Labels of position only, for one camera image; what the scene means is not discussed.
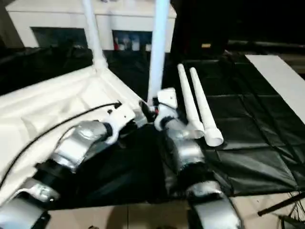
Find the black cable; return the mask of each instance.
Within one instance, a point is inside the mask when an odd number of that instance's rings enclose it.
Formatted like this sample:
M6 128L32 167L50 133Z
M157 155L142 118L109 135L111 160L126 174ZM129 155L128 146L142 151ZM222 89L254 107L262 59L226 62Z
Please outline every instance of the black cable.
M305 209L304 209L304 207L303 207L302 201L299 201L299 202L300 202L300 207L301 207L301 209L302 209L302 212L303 212L303 214L304 214L304 216L305 216Z
M121 103L104 104L104 105L100 105L100 106L91 108L91 109L89 109L89 110L87 110L87 111L84 111L84 112L82 112L82 113L79 113L79 114L77 114L77 115L75 115L75 116L72 116L71 118L68 118L68 119L66 119L66 120L64 120L64 121L62 121L62 122L60 122L60 123L54 125L54 126L51 127L50 129L48 129L48 130L42 132L40 135L38 135L38 136L35 137L33 140L31 140L31 141L30 141L30 142L29 142L29 143L28 143L28 144L27 144L27 145L26 145L26 146L25 146L16 156L15 156L15 158L14 158L13 161L11 162L10 166L9 166L8 169L6 170L6 172L5 172L4 176L3 176L3 179L2 179L2 181L1 181L1 183L0 183L0 190L2 189L2 187L3 187L3 185L4 185L5 181L6 181L6 179L7 179L7 177L8 177L8 175L10 174L10 172L11 172L12 168L14 167L14 165L16 164L16 162L17 162L17 161L19 160L19 158L24 154L24 152L27 151L35 142L37 142L39 139L41 139L43 136L45 136L46 134L48 134L48 133L51 132L52 130L58 128L59 126L65 124L65 123L67 123L67 122L69 122L69 121L71 121L71 120L73 120L73 119L75 119L75 118L78 118L78 117L80 117L80 116L83 116L83 115L85 115L85 114L87 114L87 113L90 113L90 112L92 112L92 111L95 111L95 110L97 110L97 109L100 109L100 108L103 108L103 107L106 107L106 106L113 106L113 105L114 105L114 106L116 106L116 105L121 105Z
M296 205L296 203L295 203L294 206L292 207L292 209L291 209L289 215L288 215L289 217L292 217L292 213L294 213L296 207L297 207L297 205Z
M300 215L299 215L299 207L296 207L296 212L297 212L297 220L300 221Z

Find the white pvc pipe cap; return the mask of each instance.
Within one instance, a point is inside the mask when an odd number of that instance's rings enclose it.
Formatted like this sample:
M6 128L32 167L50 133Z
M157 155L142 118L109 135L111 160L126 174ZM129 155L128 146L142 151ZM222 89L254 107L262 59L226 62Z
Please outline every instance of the white pvc pipe cap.
M202 122L189 122L186 126L193 139L199 139L204 136L204 127Z
M205 129L204 138L208 146L220 146L224 142L224 137L218 128Z

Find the white table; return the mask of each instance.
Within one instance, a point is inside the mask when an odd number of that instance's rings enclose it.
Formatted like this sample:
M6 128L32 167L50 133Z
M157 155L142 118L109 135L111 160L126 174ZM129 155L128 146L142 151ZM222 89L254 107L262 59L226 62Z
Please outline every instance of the white table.
M278 56L246 57L305 124L305 80Z

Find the white cabinet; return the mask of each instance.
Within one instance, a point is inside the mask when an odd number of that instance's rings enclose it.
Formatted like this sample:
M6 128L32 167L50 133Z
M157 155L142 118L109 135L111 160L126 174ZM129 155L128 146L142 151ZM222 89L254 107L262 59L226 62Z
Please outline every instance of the white cabinet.
M155 0L92 0L104 50L149 48ZM87 46L81 0L15 0L6 7L25 47L45 47L73 40ZM167 21L166 51L170 52L176 13Z

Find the black tripod leg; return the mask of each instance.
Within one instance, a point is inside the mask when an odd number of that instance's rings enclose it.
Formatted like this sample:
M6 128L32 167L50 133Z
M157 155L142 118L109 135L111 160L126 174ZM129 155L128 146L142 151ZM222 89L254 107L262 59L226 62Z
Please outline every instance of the black tripod leg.
M280 202L280 203L278 203L278 204L276 204L276 205L273 205L273 206L271 206L271 207L269 207L269 208L266 208L266 209L264 209L264 210L261 210L261 211L257 212L257 214L258 214L259 216L265 215L265 214L267 214L267 213L276 211L276 210L281 209L281 208L283 208L283 207L286 207L286 206L288 206L288 205L290 205L290 204L293 204L293 203L295 203L295 202L297 202L297 201L299 201L299 200L301 200L301 199L304 199L304 198L305 198L305 192L302 192L302 193L300 193L299 195L296 195L296 196L291 197L291 198L289 198L289 199L286 199L286 200L284 200L284 201L282 201L282 202Z

